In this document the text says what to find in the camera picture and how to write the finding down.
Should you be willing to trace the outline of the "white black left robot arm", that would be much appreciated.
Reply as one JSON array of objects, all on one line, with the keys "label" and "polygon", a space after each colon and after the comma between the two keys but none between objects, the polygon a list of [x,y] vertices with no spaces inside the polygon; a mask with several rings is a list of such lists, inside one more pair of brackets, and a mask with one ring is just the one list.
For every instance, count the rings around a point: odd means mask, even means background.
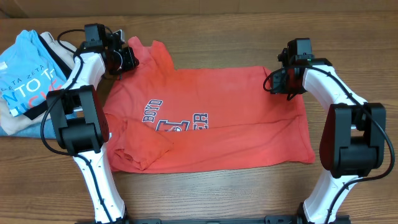
[{"label": "white black left robot arm", "polygon": [[120,77],[139,65],[124,32],[87,24],[85,40],[73,51],[75,66],[59,90],[47,93],[50,118],[61,155],[80,168],[95,211],[94,223],[129,223],[106,155],[109,128],[96,89],[105,74]]}]

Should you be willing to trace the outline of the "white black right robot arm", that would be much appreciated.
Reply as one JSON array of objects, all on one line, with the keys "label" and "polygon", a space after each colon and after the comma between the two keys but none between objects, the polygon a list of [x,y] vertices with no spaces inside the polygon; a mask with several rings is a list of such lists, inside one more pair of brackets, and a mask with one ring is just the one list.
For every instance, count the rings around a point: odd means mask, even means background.
[{"label": "white black right robot arm", "polygon": [[317,58],[309,38],[287,43],[277,57],[282,67],[263,83],[287,100],[311,93],[327,112],[319,155],[323,172],[295,215],[268,215],[265,223],[350,223],[338,209],[360,182],[381,179],[393,169],[395,153],[386,128],[386,109],[353,92],[326,58]]}]

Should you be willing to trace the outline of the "red polo shirt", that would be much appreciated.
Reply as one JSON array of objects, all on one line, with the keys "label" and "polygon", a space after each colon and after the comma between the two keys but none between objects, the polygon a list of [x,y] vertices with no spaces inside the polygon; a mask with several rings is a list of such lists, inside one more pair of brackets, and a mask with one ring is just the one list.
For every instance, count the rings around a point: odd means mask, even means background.
[{"label": "red polo shirt", "polygon": [[175,69],[166,46],[128,42],[139,66],[116,81],[104,113],[113,171],[164,174],[311,164],[303,98],[263,89],[263,66]]}]

